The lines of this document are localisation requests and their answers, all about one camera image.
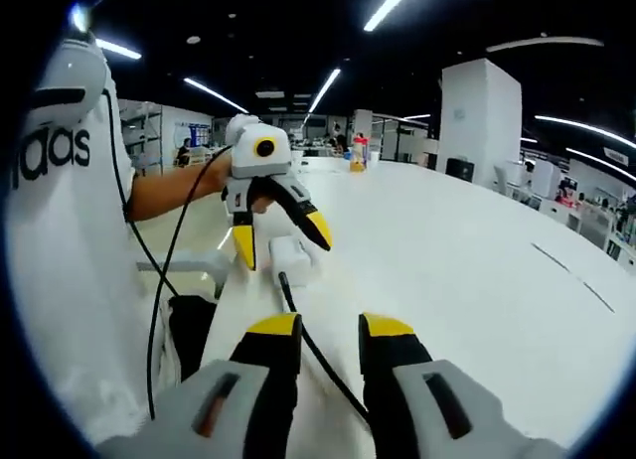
white t-shirt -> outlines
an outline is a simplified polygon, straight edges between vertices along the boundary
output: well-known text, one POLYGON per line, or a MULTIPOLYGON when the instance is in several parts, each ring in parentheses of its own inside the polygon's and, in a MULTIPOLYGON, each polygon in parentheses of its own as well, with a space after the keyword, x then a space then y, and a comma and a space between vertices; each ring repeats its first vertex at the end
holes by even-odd
MULTIPOLYGON (((5 228, 12 290, 51 390, 93 444, 134 433, 147 414, 151 302, 134 263, 110 151, 129 196, 114 82, 73 130, 28 133, 14 164, 5 228)), ((158 320, 154 370, 163 329, 158 320)))

white desk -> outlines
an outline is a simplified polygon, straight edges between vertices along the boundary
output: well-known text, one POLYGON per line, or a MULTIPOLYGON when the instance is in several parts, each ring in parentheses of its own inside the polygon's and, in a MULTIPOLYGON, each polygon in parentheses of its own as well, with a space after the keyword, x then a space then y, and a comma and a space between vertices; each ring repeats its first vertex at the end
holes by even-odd
MULTIPOLYGON (((496 393, 521 431, 570 446, 634 353, 634 278, 575 232, 489 190, 418 166, 381 162, 353 174, 343 160, 308 161, 300 177, 334 247, 313 250, 323 275, 294 294, 305 326, 354 393, 362 397, 357 316, 388 314, 410 324, 434 358, 496 393)), ((265 242, 294 230, 278 207, 257 219, 259 268, 268 263, 265 242)), ((204 363, 226 359, 280 305, 268 274, 237 261, 204 363)), ((288 457, 370 457, 371 438, 324 374, 303 367, 298 383, 288 457)))

